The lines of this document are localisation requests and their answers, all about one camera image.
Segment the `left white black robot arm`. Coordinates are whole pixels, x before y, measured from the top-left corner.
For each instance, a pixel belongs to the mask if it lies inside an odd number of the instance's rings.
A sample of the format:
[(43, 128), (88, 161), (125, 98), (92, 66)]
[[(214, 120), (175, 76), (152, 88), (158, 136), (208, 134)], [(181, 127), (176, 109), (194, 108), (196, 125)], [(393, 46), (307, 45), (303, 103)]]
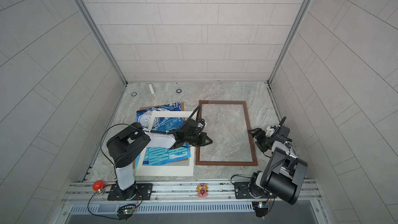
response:
[(149, 130), (138, 122), (125, 126), (125, 129), (106, 143), (108, 153), (113, 160), (117, 185), (121, 191), (136, 188), (132, 163), (146, 148), (177, 149), (184, 144), (202, 147), (213, 143), (207, 133), (203, 132), (205, 127), (203, 119), (188, 119), (181, 127), (167, 132)]

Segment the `cream white mat board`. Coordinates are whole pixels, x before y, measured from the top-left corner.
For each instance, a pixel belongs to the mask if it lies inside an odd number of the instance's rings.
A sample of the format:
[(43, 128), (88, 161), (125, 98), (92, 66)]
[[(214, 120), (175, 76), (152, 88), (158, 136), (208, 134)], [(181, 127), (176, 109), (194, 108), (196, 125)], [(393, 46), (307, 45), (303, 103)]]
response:
[[(151, 131), (155, 118), (172, 117), (172, 118), (188, 118), (193, 111), (171, 111), (152, 113), (148, 122), (148, 128)], [(193, 176), (194, 157), (189, 159), (188, 166), (143, 166), (145, 150), (141, 153), (138, 165), (135, 169), (135, 176)]]

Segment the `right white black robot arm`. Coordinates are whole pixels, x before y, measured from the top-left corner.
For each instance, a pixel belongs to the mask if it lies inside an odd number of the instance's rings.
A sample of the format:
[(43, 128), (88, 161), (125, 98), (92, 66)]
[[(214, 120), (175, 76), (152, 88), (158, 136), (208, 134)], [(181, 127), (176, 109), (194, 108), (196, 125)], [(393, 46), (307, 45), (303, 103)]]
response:
[(272, 153), (265, 170), (253, 173), (249, 183), (250, 194), (260, 198), (270, 193), (294, 204), (299, 198), (307, 162), (293, 151), (292, 139), (288, 138), (290, 129), (279, 124), (269, 126), (265, 131), (256, 128), (248, 132), (261, 152)]

